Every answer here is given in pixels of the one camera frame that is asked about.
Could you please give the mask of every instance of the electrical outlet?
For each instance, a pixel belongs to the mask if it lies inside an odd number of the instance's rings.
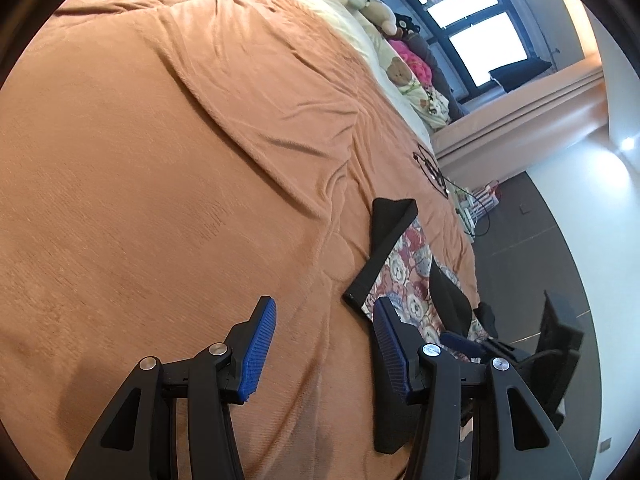
[[[603,451],[606,451],[610,447],[611,447],[611,437],[609,437],[607,440],[603,440],[600,443],[600,453],[602,453]]]

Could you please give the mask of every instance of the fleece blanket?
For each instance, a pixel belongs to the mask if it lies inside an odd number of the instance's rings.
[[[140,358],[193,356],[261,294],[276,332],[232,409],[247,477],[398,475],[406,450],[373,450],[366,321],[340,301],[373,199],[415,198],[478,302],[417,143],[296,0],[68,0],[0,91],[0,418],[39,478],[65,477]]]

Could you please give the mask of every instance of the white wall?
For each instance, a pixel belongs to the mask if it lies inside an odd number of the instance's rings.
[[[636,145],[640,145],[640,78],[607,29],[589,14],[607,86],[610,138],[618,146],[627,137],[634,138]],[[625,153],[625,157],[640,171],[640,149]]]
[[[528,171],[574,256],[591,307],[602,375],[604,480],[640,428],[640,174],[598,132]]]
[[[574,24],[576,34],[580,40],[580,46],[582,47],[582,53],[584,57],[589,57],[592,54],[598,53],[598,42],[596,36],[593,33],[593,27],[591,27],[591,20],[586,7],[581,0],[563,0],[566,10],[571,16],[571,21]]]

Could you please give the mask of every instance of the stuffed animal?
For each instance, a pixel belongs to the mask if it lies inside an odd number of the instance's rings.
[[[396,86],[406,86],[414,78],[411,69],[397,56],[391,59],[391,64],[386,69],[386,76]]]
[[[345,6],[353,7],[388,36],[398,31],[396,15],[382,0],[338,0]]]

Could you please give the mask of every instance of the floor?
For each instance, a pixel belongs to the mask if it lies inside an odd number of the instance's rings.
[[[474,243],[482,301],[495,313],[500,339],[535,352],[544,290],[564,295],[575,310],[584,339],[566,393],[560,435],[584,480],[591,475],[600,431],[600,363],[589,304],[580,275],[556,222],[526,173],[500,185],[486,236]],[[487,228],[486,220],[477,231]]]

